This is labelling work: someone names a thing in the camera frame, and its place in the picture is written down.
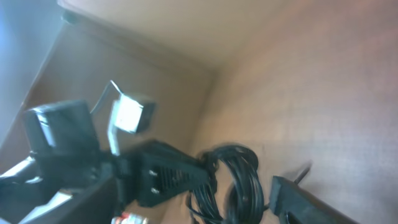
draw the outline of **cable bundle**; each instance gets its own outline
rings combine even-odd
[[[225,219],[220,215],[215,199],[215,172],[219,167],[219,160],[227,166],[233,178],[233,186],[226,199]],[[188,193],[186,204],[193,223],[198,223],[194,215],[206,224],[260,223],[267,207],[264,206],[264,194],[257,175],[259,161],[256,154],[244,146],[227,145],[205,153],[201,161],[209,173],[210,181]],[[192,195],[199,211],[192,208]]]

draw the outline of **wire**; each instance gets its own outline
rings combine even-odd
[[[110,91],[110,86],[113,85],[113,87],[120,93],[120,94],[124,94],[121,89],[118,87],[118,85],[113,81],[110,80],[108,82],[108,84],[106,84],[104,91],[102,92],[101,96],[99,97],[99,100],[97,101],[97,103],[95,104],[95,106],[93,107],[93,109],[90,111],[91,115],[95,115],[100,108],[102,107],[105,97],[108,95],[109,91]]]
[[[206,224],[260,223],[267,205],[264,205],[264,194],[257,175],[259,161],[256,154],[244,146],[227,145],[205,153],[200,159],[210,175],[210,181],[187,195],[186,205],[193,223],[198,223],[194,215]],[[225,203],[225,219],[220,215],[215,199],[215,172],[219,167],[219,160],[227,166],[233,178],[233,185]],[[198,211],[192,207],[192,195]]]

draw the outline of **floor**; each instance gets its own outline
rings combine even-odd
[[[192,154],[222,142],[360,223],[398,218],[398,2],[292,1],[220,71]],[[218,174],[222,207],[230,178]],[[183,198],[163,223],[188,223]],[[277,223],[269,212],[263,223]]]

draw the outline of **coiled black cable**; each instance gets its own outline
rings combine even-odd
[[[215,199],[215,172],[219,160],[227,166],[233,178],[233,186],[226,199],[225,218],[220,215]],[[257,175],[259,161],[256,154],[244,146],[227,145],[204,153],[201,161],[209,173],[210,181],[188,193],[186,204],[193,223],[198,223],[194,216],[200,217],[206,224],[260,223],[267,207],[264,206],[264,194]],[[192,207],[192,195],[198,211]]]

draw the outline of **wall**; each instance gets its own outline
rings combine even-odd
[[[63,28],[43,74],[30,92],[26,108],[74,99],[85,99],[89,106],[94,106],[112,79],[124,92],[141,93],[157,102],[151,130],[137,138],[122,135],[121,147],[145,138],[157,138],[187,151],[211,75],[201,68],[188,69],[164,61],[167,62],[167,58],[162,59],[107,28],[78,17],[74,25]],[[111,103],[117,97],[116,91],[112,92],[103,109],[93,118],[103,149],[109,147],[106,127]],[[28,155],[29,145],[20,118],[12,127],[3,151],[0,171]],[[159,221],[165,206],[155,210],[135,206],[130,209]]]
[[[53,0],[0,1],[0,146],[60,32],[62,12]]]
[[[304,189],[360,223],[395,223],[397,23],[393,0],[291,1],[221,69],[194,154],[247,144],[266,197],[272,175],[312,160]],[[164,223],[189,222],[182,199],[170,207]]]

